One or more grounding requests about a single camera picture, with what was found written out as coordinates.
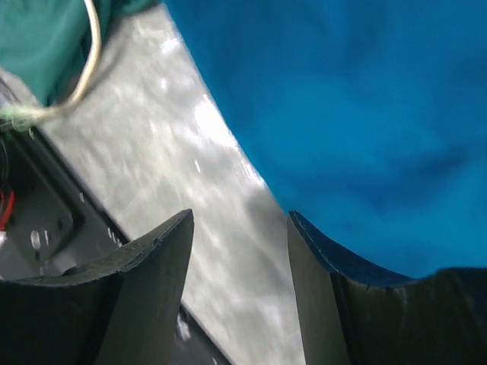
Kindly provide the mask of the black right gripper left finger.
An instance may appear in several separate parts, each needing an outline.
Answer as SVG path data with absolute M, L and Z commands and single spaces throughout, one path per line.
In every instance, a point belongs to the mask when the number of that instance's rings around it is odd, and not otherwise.
M 3 364 L 166 364 L 193 244 L 180 211 L 60 276 L 1 283 Z

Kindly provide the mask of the teal blue t shirt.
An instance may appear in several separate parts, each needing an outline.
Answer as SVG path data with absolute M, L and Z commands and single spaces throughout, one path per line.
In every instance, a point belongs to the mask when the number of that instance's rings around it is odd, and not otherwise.
M 410 277 L 486 264 L 484 1 L 168 1 L 279 204 Z

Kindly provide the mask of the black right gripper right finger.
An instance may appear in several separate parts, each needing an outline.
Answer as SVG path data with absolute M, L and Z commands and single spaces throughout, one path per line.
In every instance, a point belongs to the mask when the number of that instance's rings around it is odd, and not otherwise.
M 443 269 L 414 280 L 287 221 L 308 364 L 484 364 L 486 270 Z

